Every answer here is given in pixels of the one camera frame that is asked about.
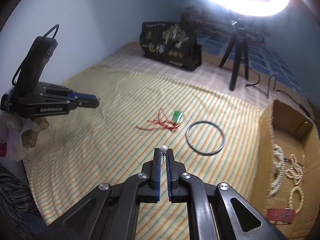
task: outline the black tripod stand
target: black tripod stand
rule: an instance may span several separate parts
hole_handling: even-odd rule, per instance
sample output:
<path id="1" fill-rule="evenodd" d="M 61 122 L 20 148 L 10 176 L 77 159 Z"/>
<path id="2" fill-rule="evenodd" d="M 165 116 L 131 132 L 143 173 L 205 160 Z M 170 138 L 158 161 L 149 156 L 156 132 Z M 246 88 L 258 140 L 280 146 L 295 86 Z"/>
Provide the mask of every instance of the black tripod stand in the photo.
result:
<path id="1" fill-rule="evenodd" d="M 242 51 L 244 53 L 244 63 L 245 63 L 245 78 L 248 80 L 249 77 L 249 57 L 248 57 L 248 42 L 246 40 L 245 28 L 242 24 L 243 20 L 239 19 L 238 22 L 233 22 L 232 25 L 236 25 L 235 33 L 233 34 L 230 43 L 227 47 L 225 54 L 219 64 L 219 67 L 222 68 L 228 59 L 234 45 L 236 45 L 235 59 L 233 62 L 232 76 L 229 85 L 229 89 L 233 91 L 236 86 L 236 81 L 239 73 L 240 63 L 242 60 Z"/>

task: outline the gray bangle bracelet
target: gray bangle bracelet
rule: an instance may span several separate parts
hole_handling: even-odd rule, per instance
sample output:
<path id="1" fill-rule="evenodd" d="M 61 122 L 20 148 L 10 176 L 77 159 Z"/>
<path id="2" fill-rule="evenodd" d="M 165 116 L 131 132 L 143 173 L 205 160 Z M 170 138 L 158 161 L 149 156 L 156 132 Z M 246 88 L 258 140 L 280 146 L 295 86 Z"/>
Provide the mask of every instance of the gray bangle bracelet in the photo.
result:
<path id="1" fill-rule="evenodd" d="M 189 130 L 190 130 L 191 127 L 193 127 L 193 126 L 195 126 L 195 125 L 197 125 L 197 124 L 200 124 L 200 123 L 208 123 L 208 124 L 211 124 L 211 125 L 213 125 L 214 127 L 216 127 L 216 128 L 219 130 L 219 132 L 220 132 L 220 134 L 221 134 L 221 136 L 222 136 L 222 143 L 221 143 L 221 146 L 219 147 L 219 149 L 217 149 L 217 150 L 215 150 L 215 151 L 213 151 L 213 152 L 204 152 L 204 151 L 202 151 L 202 150 L 199 150 L 198 148 L 196 148 L 196 147 L 193 145 L 193 143 L 191 142 L 190 137 L 189 137 Z M 196 121 L 196 122 L 192 123 L 191 125 L 189 125 L 189 127 L 187 128 L 187 131 L 186 131 L 186 139 L 187 139 L 187 142 L 188 142 L 189 146 L 190 146 L 194 151 L 196 151 L 197 153 L 200 153 L 200 154 L 202 154 L 202 155 L 215 155 L 215 154 L 217 154 L 218 152 L 220 152 L 220 151 L 222 150 L 222 148 L 224 147 L 224 145 L 225 145 L 225 143 L 226 143 L 226 138 L 225 138 L 224 133 L 223 133 L 223 131 L 221 130 L 221 128 L 220 128 L 218 125 L 216 125 L 215 123 L 213 123 L 213 122 L 204 121 L 204 120 Z"/>

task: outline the red leather strap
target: red leather strap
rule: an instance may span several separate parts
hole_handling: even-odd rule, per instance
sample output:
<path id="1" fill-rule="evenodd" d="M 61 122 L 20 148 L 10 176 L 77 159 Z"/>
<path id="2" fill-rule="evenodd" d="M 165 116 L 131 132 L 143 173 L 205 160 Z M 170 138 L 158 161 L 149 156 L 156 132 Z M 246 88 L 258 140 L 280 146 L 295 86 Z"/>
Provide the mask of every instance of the red leather strap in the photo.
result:
<path id="1" fill-rule="evenodd" d="M 7 144 L 0 143 L 0 157 L 5 157 L 7 154 Z"/>
<path id="2" fill-rule="evenodd" d="M 295 211 L 291 208 L 268 208 L 266 218 L 271 221 L 279 221 L 291 224 L 295 217 Z"/>

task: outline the glowing ring lamp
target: glowing ring lamp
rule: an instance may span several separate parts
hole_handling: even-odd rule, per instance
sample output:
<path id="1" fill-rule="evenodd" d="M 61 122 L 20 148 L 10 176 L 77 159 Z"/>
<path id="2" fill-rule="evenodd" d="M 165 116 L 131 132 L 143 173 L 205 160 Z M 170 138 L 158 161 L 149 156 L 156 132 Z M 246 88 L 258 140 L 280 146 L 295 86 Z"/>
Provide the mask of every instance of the glowing ring lamp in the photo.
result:
<path id="1" fill-rule="evenodd" d="M 283 10 L 290 0 L 211 0 L 234 12 L 249 16 L 270 16 Z"/>

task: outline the gold logo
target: gold logo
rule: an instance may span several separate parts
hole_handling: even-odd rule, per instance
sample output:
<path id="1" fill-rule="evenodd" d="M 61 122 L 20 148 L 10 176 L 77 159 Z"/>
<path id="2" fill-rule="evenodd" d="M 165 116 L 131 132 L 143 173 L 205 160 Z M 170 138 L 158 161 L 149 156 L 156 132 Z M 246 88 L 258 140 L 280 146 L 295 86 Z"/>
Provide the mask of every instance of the gold logo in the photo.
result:
<path id="1" fill-rule="evenodd" d="M 152 35 L 152 32 L 148 32 L 147 36 L 146 36 L 146 39 L 150 40 L 151 39 L 151 35 Z"/>

